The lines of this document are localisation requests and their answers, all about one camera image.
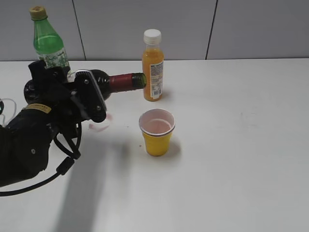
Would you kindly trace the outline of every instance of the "table surface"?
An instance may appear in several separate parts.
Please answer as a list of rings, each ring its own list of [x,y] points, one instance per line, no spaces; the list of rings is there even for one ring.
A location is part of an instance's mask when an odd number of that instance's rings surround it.
[[[25,106],[29,62],[0,62],[0,97]],[[140,72],[139,61],[73,61],[73,70]],[[110,119],[83,123],[82,157],[65,176],[0,198],[1,232],[309,231],[309,59],[166,61],[164,97],[112,94]],[[6,102],[4,114],[12,113]],[[139,116],[175,115],[169,152],[145,152]],[[18,189],[47,170],[4,187]]]

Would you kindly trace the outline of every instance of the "plastic cup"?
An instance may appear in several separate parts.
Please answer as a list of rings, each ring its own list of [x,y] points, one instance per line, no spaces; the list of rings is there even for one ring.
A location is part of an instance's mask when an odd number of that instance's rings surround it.
[[[148,154],[164,155],[169,149],[169,140],[175,128],[174,116],[164,109],[152,109],[140,116],[139,126]]]

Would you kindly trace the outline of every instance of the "juice bottle label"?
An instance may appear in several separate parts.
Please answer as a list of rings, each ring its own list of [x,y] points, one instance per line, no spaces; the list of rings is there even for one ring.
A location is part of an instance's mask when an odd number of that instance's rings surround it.
[[[157,99],[162,94],[163,85],[163,61],[150,65],[150,96]]]
[[[65,67],[69,66],[69,61],[67,58],[66,51],[64,50],[64,47],[54,53],[51,54],[38,54],[39,59],[42,59],[46,63],[47,68],[52,68],[56,66]]]

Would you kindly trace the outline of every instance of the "cable connector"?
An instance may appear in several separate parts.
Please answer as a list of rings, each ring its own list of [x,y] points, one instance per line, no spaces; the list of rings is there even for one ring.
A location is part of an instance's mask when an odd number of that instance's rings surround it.
[[[66,157],[64,161],[56,168],[57,173],[64,175],[73,166],[74,159],[71,157]]]

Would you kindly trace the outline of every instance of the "gray wall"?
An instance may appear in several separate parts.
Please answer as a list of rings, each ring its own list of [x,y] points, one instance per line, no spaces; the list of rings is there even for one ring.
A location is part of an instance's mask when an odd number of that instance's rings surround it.
[[[149,28],[166,59],[309,57],[308,0],[2,0],[0,60],[36,59],[35,5],[71,60],[140,59]]]
[[[215,0],[74,0],[87,60],[140,59],[162,32],[166,59],[205,59]]]
[[[218,0],[208,59],[309,57],[308,0]]]

